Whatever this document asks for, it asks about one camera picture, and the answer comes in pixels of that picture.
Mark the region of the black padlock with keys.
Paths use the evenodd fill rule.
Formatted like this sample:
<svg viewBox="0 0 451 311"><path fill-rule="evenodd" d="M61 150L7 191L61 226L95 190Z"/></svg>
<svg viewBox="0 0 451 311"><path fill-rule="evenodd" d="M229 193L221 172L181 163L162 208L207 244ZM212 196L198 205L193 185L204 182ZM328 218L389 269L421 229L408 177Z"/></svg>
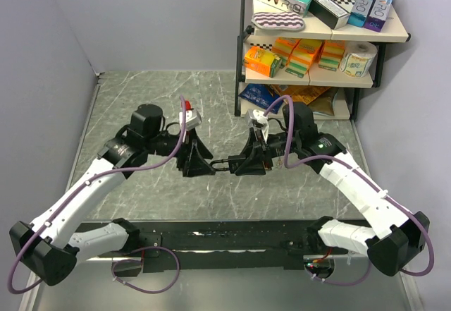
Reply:
<svg viewBox="0 0 451 311"><path fill-rule="evenodd" d="M230 173L235 173L239 167L244 163L246 156L233 155L229 156L227 159L217 159L210 162L210 166L216 171L226 171Z"/></svg>

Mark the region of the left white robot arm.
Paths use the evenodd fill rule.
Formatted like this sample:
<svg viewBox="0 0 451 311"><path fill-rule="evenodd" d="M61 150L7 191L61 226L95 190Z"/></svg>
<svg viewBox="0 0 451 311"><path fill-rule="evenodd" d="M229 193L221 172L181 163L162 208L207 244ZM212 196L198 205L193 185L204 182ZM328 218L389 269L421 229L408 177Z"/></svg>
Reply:
<svg viewBox="0 0 451 311"><path fill-rule="evenodd" d="M17 222L9 231L16 262L23 263L48 286L61 283L85 260L117 252L137 252L140 230L119 218L97 229L78 232L91 210L112 190L138 171L149 170L150 155L162 156L160 165L176 159L185 177L213 174L208 160L212 154L198 140L196 127L202 123L198 110L182 105L172 135L161 107L141 104L130 122L108 140L79 180L47 211L30 223Z"/></svg>

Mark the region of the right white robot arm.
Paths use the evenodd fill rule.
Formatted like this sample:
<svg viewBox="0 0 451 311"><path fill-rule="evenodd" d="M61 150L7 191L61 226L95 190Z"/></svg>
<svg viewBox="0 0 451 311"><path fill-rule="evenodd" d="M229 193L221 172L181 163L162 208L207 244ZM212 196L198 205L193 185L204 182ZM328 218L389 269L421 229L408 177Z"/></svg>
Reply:
<svg viewBox="0 0 451 311"><path fill-rule="evenodd" d="M425 276L431 272L435 253L428 235L428 217L400 205L365 174L341 142L318 130L306 104L288 102L283 107L285 128L279 134L269 132L267 111L250 109L246 118L247 144L237 160L229 161L235 175L264 175L276 157L282 157L284 166L292 169L294 164L288 158L296 154L300 164L306 164L334 185L368 223L357 226L332 217L320 218L307 238L313 252L346 249L368 257L378 271L394 276L398 272L407 274L405 266L427 249L427 267L411 275Z"/></svg>

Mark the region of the blue snack bag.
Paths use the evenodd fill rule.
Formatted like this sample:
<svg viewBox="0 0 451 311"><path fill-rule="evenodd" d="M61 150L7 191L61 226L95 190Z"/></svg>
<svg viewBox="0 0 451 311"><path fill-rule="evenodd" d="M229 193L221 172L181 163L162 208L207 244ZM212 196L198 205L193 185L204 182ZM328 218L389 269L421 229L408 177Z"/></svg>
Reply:
<svg viewBox="0 0 451 311"><path fill-rule="evenodd" d="M239 97L263 110L267 110L280 96L268 85L250 83L241 91Z"/></svg>

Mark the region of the dark brown snack bag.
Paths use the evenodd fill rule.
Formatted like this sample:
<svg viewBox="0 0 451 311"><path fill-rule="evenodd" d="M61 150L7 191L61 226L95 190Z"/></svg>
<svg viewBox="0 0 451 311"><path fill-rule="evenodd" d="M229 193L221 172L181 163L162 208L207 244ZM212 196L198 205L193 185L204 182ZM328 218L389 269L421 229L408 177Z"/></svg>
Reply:
<svg viewBox="0 0 451 311"><path fill-rule="evenodd" d="M334 103L338 94L337 87L331 87L313 102L309 104L309 108L315 113L323 116L334 116Z"/></svg>

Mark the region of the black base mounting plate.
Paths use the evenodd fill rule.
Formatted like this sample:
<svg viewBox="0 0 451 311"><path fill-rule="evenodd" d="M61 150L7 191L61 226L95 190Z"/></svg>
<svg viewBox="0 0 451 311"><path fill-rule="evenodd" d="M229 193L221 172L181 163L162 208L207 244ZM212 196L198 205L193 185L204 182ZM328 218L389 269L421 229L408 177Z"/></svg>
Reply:
<svg viewBox="0 0 451 311"><path fill-rule="evenodd" d="M314 221L134 221L139 240L131 252L109 250L102 257L144 258L144 272L188 269L281 267L302 270L308 257L345 255L328 251L310 232Z"/></svg>

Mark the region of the orange carton box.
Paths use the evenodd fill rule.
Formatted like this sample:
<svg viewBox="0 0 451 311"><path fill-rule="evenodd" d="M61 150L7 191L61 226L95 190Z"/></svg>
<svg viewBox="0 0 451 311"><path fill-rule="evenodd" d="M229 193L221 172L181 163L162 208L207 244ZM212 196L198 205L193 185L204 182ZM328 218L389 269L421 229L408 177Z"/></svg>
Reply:
<svg viewBox="0 0 451 311"><path fill-rule="evenodd" d="M251 47L244 56L244 65L246 68L273 78L278 72L282 59L272 51Z"/></svg>

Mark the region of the left sponge pack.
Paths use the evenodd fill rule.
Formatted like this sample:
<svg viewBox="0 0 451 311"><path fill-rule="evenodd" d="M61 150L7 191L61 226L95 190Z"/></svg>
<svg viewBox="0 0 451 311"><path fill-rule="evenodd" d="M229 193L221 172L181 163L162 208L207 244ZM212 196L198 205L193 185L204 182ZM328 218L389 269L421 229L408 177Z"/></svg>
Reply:
<svg viewBox="0 0 451 311"><path fill-rule="evenodd" d="M299 44L299 39L291 37L278 37L272 44L271 51L277 54L281 60L281 68L284 68L294 48Z"/></svg>

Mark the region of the right sponge pack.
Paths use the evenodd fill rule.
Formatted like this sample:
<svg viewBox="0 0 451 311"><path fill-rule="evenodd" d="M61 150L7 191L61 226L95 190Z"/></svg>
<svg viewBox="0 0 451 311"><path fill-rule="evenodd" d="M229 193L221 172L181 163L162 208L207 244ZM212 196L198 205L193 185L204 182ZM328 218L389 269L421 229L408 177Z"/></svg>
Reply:
<svg viewBox="0 0 451 311"><path fill-rule="evenodd" d="M345 53L345 42L342 40L325 40L319 56L319 68L337 71Z"/></svg>

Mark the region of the striped sleep mask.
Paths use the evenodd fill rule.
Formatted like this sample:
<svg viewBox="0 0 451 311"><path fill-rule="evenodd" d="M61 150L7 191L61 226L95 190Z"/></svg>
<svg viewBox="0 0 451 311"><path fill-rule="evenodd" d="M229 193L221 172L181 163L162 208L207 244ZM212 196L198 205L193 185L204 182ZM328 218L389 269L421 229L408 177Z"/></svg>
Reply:
<svg viewBox="0 0 451 311"><path fill-rule="evenodd" d="M294 12L257 12L253 14L251 22L262 30L299 32L306 27L302 16Z"/></svg>

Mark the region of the toilet paper roll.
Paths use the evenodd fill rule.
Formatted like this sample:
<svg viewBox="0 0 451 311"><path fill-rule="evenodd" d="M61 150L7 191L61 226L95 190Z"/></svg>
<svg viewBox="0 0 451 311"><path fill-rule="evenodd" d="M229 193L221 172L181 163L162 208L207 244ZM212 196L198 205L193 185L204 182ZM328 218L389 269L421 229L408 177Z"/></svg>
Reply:
<svg viewBox="0 0 451 311"><path fill-rule="evenodd" d="M363 78L378 53L377 47L370 42L348 41L339 69L352 78Z"/></svg>

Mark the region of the black white carton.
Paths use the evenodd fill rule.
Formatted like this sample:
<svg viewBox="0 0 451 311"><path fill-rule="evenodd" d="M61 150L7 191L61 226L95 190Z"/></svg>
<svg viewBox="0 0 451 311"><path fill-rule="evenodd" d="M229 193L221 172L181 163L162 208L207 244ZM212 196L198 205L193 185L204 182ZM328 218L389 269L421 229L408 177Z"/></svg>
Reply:
<svg viewBox="0 0 451 311"><path fill-rule="evenodd" d="M332 30L346 26L350 18L350 12L333 0L312 0L309 12Z"/></svg>

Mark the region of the blue toothpaste box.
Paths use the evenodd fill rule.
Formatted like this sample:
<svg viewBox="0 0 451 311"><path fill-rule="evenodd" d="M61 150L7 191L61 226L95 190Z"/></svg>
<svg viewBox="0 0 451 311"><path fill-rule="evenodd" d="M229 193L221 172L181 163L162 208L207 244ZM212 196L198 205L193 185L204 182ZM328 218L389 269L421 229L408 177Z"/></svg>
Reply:
<svg viewBox="0 0 451 311"><path fill-rule="evenodd" d="M354 6L348 18L348 24L362 28L371 11L375 0L355 0Z"/></svg>

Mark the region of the purple toothpaste box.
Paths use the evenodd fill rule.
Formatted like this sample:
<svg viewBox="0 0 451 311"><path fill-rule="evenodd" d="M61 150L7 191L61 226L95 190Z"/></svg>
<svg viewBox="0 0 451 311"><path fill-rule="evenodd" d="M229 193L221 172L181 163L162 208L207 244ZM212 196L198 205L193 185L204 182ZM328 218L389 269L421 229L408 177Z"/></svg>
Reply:
<svg viewBox="0 0 451 311"><path fill-rule="evenodd" d="M393 0L375 0L364 23L364 28L380 32L388 18Z"/></svg>

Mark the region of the black frame beige shelf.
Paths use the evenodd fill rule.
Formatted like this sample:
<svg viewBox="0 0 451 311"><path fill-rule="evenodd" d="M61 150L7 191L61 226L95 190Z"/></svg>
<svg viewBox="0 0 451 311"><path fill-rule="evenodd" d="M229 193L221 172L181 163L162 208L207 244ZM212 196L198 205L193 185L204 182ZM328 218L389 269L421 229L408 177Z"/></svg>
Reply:
<svg viewBox="0 0 451 311"><path fill-rule="evenodd" d="M406 31L398 14L394 8L390 9L388 19L381 32L374 32L366 28L359 28L353 25L346 25L337 30L330 29L318 18L309 14L305 19L307 27L301 32L265 31L255 28L246 19L246 2L240 0L240 33L237 36L237 53L235 67L235 95L234 95L234 115L243 116L252 104L241 99L240 93L248 84L256 83L263 85L292 85L292 86L316 86L316 87L336 87L338 93L333 104L334 114L332 116L315 115L316 119L345 120L357 118L360 94L363 89L377 88L381 85L383 66L385 62L385 51L389 44L405 43L411 39L411 34ZM268 51L274 50L274 43L280 37L287 37L291 40L316 39L321 41L341 40L343 42L370 42L374 44L378 53L371 64L375 71L368 72L365 76L356 78L350 77L340 70L332 70L329 67L323 68L321 65L322 53L319 52L313 60L309 70L302 78L297 74L291 74L285 69L270 78L244 66L245 53L252 47L258 47Z"/></svg>

